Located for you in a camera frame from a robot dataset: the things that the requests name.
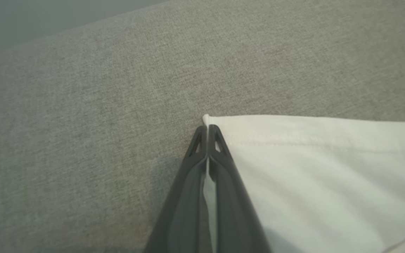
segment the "gray sofa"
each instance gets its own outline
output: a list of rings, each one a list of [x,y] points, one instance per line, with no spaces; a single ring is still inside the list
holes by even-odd
[[[405,1],[171,0],[0,52],[0,252],[141,252],[205,113],[405,121]]]

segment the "white fabric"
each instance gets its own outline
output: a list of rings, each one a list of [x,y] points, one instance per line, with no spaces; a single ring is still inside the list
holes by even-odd
[[[203,119],[221,129],[274,252],[381,253],[405,240],[405,122]]]

